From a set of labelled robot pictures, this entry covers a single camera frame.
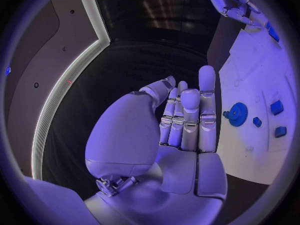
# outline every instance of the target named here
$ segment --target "blue gear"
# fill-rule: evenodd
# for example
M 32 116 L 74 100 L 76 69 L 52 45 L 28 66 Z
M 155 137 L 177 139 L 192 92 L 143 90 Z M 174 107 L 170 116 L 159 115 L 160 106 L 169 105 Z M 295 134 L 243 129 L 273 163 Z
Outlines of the blue gear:
M 232 106 L 230 111 L 224 111 L 223 116 L 229 119 L 232 126 L 239 127 L 248 117 L 248 108 L 245 104 L 238 102 Z

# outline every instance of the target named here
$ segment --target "blue object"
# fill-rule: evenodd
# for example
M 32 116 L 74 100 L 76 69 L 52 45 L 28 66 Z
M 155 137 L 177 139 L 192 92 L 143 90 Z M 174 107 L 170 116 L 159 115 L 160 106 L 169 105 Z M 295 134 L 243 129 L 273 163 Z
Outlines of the blue object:
M 281 112 L 284 111 L 284 106 L 282 104 L 282 102 L 280 100 L 272 103 L 270 105 L 271 107 L 271 112 L 274 114 L 274 115 L 277 115 L 277 114 L 280 114 Z
M 262 125 L 262 123 L 263 122 L 258 117 L 253 118 L 253 124 L 258 128 Z
M 264 26 L 266 29 L 268 29 L 268 33 L 269 35 L 276 40 L 276 42 L 279 42 L 279 36 L 277 35 L 277 33 L 275 32 L 274 28 L 271 26 L 271 23 L 269 21 L 267 21 L 267 23 Z
M 248 116 L 248 108 L 245 104 L 238 102 L 232 106 L 230 111 L 224 111 L 223 116 L 229 119 L 229 123 L 234 127 L 244 124 Z
M 10 66 L 7 67 L 5 76 L 7 76 L 8 74 L 10 74 L 11 71 L 12 71 L 11 67 Z
M 285 126 L 279 126 L 275 129 L 275 138 L 280 138 L 287 134 L 287 128 Z

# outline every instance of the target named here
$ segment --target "led light strip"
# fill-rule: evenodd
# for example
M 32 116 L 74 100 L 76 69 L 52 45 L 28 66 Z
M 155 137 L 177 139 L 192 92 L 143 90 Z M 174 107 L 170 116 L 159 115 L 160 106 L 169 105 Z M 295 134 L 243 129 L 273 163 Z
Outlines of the led light strip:
M 52 119 L 72 83 L 103 50 L 97 40 L 81 53 L 61 75 L 51 90 L 38 118 L 33 137 L 31 172 L 33 179 L 42 180 L 43 152 Z

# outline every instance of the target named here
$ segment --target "white light strip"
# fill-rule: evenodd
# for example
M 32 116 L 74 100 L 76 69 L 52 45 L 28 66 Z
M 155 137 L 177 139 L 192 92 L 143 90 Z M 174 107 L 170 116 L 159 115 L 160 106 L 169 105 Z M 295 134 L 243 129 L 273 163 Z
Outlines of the white light strip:
M 33 179 L 42 179 L 43 152 L 47 134 L 57 108 L 71 87 L 70 85 L 65 85 L 66 79 L 73 83 L 101 51 L 103 51 L 103 48 L 100 41 L 97 40 L 71 63 L 52 88 L 41 110 L 34 131 L 31 152 L 31 172 Z

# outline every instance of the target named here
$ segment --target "robotic hand in background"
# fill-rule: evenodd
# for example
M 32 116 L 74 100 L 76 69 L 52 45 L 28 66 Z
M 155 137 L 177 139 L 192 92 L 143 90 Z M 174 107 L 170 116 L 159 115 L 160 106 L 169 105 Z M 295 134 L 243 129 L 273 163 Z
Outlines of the robotic hand in background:
M 215 9 L 225 17 L 238 20 L 244 24 L 261 27 L 257 21 L 252 21 L 245 16 L 247 7 L 256 14 L 260 14 L 260 10 L 249 0 L 211 0 Z
M 94 126 L 86 144 L 85 163 L 108 197 L 138 182 L 135 177 L 155 164 L 159 145 L 191 152 L 216 150 L 213 67 L 199 70 L 200 90 L 188 89 L 185 81 L 178 88 L 175 85 L 174 77 L 169 76 L 124 95 Z M 159 125 L 155 109 L 167 98 Z

